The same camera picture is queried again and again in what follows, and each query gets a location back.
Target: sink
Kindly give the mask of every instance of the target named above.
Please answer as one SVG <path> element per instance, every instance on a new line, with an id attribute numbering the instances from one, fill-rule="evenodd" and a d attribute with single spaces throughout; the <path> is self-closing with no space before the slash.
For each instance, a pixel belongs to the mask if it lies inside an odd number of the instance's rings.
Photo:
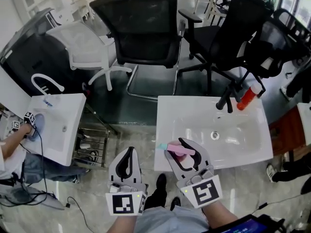
<path id="1" fill-rule="evenodd" d="M 216 108 L 217 97 L 158 97 L 156 146 L 179 137 L 192 140 L 209 153 L 215 169 L 256 163 L 273 157 L 269 127 L 259 99 L 233 113 Z M 171 171 L 164 151 L 155 150 L 156 171 Z"/>
<path id="2" fill-rule="evenodd" d="M 53 107 L 48 107 L 43 102 L 45 96 L 33 96 L 28 111 L 35 117 L 39 114 L 44 117 L 44 127 L 40 133 L 44 157 L 64 166 L 70 166 L 86 98 L 81 93 L 51 96 L 57 98 Z M 24 146 L 31 152 L 41 155 L 39 137 L 35 141 L 25 140 Z"/>
<path id="3" fill-rule="evenodd" d="M 306 146 L 311 144 L 311 103 L 298 103 L 303 131 L 305 133 Z"/>

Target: black faucet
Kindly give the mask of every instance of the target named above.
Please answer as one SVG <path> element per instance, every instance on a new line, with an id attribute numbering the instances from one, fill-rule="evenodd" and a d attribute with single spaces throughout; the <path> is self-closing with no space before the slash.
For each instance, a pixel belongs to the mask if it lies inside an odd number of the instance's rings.
<path id="1" fill-rule="evenodd" d="M 218 110 L 222 110 L 224 108 L 225 104 L 227 104 L 228 113 L 233 112 L 232 104 L 231 104 L 231 100 L 230 100 L 231 94 L 233 94 L 233 96 L 237 102 L 241 102 L 241 98 L 238 96 L 237 91 L 235 89 L 235 82 L 234 81 L 232 81 L 229 84 L 229 86 L 225 89 L 225 92 L 223 93 L 222 97 L 219 99 L 218 103 L 216 104 L 216 108 Z"/>

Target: screen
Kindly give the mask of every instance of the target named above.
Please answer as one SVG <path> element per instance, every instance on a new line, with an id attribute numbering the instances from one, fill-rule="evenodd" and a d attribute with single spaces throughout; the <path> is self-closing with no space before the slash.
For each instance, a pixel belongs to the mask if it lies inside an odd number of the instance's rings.
<path id="1" fill-rule="evenodd" d="M 267 227 L 253 219 L 249 219 L 230 230 L 225 230 L 222 233 L 260 233 L 266 230 Z"/>

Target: shirt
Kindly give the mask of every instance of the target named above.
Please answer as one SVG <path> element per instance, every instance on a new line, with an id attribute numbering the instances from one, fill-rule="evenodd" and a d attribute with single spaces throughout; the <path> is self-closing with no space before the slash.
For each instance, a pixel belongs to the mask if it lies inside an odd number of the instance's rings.
<path id="1" fill-rule="evenodd" d="M 7 180 L 11 178 L 12 173 L 16 173 L 18 177 L 21 176 L 21 171 L 23 167 L 23 162 L 26 157 L 26 150 L 21 146 L 18 146 L 13 154 L 4 160 L 1 145 L 5 143 L 0 142 L 0 180 Z"/>
<path id="2" fill-rule="evenodd" d="M 201 210 L 175 206 L 173 211 L 163 207 L 147 209 L 138 216 L 135 233 L 202 233 L 208 230 Z"/>

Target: wooden cabinet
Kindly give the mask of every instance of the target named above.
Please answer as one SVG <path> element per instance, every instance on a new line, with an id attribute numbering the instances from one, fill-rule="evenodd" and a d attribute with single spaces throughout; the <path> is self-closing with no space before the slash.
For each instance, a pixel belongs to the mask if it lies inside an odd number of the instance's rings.
<path id="1" fill-rule="evenodd" d="M 305 134 L 297 106 L 278 121 L 271 123 L 269 129 L 274 156 L 306 146 Z"/>

